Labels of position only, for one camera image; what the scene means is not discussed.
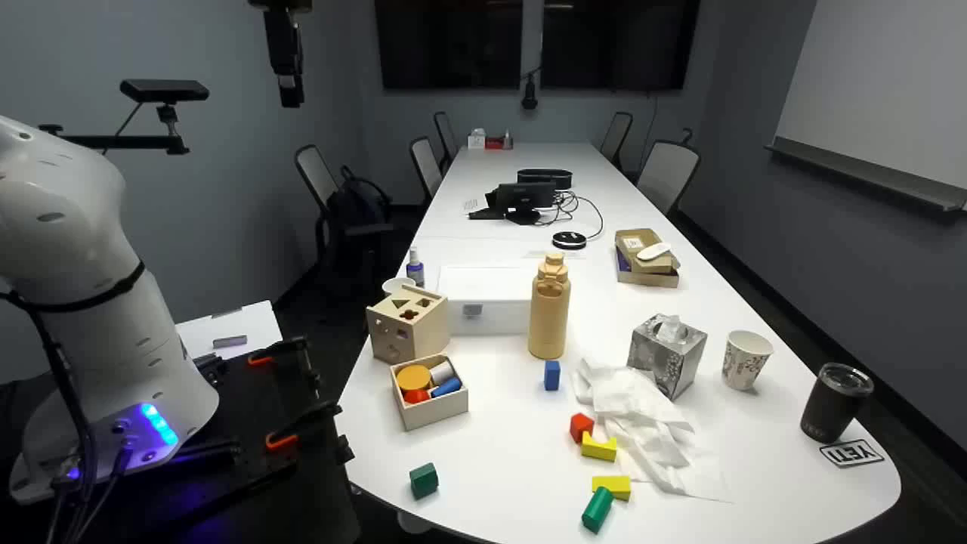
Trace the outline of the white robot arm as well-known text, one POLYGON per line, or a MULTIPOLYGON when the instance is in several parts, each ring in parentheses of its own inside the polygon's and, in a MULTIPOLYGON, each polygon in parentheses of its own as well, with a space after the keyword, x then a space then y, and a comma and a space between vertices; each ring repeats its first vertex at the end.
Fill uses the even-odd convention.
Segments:
POLYGON ((0 117, 0 277, 61 347, 97 477, 167 465, 221 396, 186 355, 121 227, 122 174, 100 151, 0 117))

